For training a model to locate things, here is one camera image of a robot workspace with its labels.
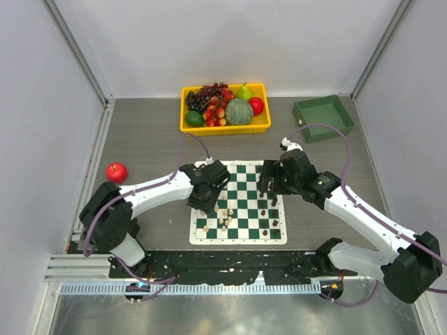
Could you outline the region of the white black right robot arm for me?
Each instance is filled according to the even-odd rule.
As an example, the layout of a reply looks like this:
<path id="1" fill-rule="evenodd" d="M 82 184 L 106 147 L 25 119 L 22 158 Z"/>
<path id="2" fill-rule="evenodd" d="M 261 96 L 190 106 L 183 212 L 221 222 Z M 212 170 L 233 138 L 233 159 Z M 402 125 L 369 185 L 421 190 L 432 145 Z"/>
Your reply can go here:
<path id="1" fill-rule="evenodd" d="M 384 216 L 359 198 L 335 174 L 317 172 L 306 153 L 296 147 L 278 161 L 265 160 L 258 190 L 300 195 L 305 202 L 341 219 L 375 246 L 358 248 L 331 238 L 318 248 L 317 269 L 331 275 L 338 269 L 382 282 L 401 301 L 412 304 L 442 275 L 438 239 L 416 234 Z"/>

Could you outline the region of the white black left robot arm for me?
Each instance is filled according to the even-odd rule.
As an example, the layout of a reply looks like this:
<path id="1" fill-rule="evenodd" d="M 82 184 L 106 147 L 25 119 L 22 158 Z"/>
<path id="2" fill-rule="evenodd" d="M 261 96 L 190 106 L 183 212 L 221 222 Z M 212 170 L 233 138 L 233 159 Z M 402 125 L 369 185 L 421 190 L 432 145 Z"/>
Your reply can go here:
<path id="1" fill-rule="evenodd" d="M 125 264 L 133 277 L 149 270 L 147 253 L 136 239 L 137 217 L 150 209 L 185 200 L 195 210 L 211 214 L 221 191 L 230 181 L 228 168 L 219 160 L 183 165 L 172 174 L 141 184 L 117 186 L 102 183 L 81 211 L 86 230 L 83 253 L 109 253 Z"/>

